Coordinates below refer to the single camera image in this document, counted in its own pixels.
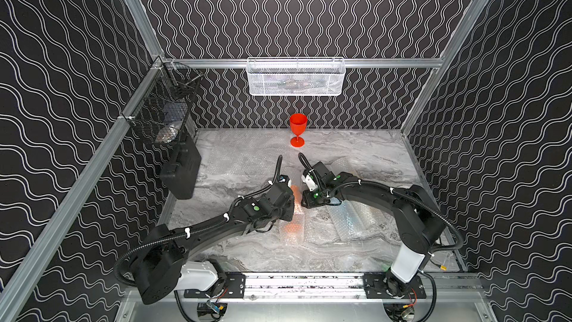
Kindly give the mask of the bubble orange glass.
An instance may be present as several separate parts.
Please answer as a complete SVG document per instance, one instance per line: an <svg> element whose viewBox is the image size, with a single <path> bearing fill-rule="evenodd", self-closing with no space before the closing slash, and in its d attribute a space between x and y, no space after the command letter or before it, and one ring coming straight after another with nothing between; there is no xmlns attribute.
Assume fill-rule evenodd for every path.
<svg viewBox="0 0 572 322"><path fill-rule="evenodd" d="M305 213L302 207L302 192L299 187L291 187L294 195L293 218L282 222L279 228L280 240L284 244L302 244L305 238Z"/></svg>

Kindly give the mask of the red plastic wine glass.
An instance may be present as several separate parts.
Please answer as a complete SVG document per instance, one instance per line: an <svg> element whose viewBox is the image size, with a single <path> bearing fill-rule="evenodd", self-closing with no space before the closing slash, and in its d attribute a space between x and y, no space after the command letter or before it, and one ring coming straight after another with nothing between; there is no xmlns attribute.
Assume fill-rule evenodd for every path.
<svg viewBox="0 0 572 322"><path fill-rule="evenodd" d="M294 137L290 140L290 144L295 148L301 148L305 144L302 134L304 134L307 128L308 118L302 113L295 113L290 117L289 124L290 130L294 134Z"/></svg>

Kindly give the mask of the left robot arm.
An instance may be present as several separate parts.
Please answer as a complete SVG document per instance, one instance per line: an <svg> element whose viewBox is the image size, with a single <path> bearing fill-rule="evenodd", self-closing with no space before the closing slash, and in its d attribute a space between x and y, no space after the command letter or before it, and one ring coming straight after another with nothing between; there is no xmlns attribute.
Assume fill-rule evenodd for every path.
<svg viewBox="0 0 572 322"><path fill-rule="evenodd" d="M159 226L158 237L123 253L113 266L116 280L137 288L146 305L162 300L177 289L183 265L189 258L232 237L261 233L278 220L293 217L294 193L268 191L235 199L229 210L195 226L169 230Z"/></svg>

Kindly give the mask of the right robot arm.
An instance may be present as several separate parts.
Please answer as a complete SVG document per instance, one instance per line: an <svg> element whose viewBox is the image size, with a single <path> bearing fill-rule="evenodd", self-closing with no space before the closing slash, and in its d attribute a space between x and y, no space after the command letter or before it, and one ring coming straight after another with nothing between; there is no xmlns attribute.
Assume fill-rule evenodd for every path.
<svg viewBox="0 0 572 322"><path fill-rule="evenodd" d="M307 187L302 193L305 208L334 206L334 200L355 201L393 216L401 240L388 271L387 280L393 285L411 283L434 253L463 246L460 231L438 211L421 186L394 188L347 172L329 173L325 179L305 173L302 182Z"/></svg>

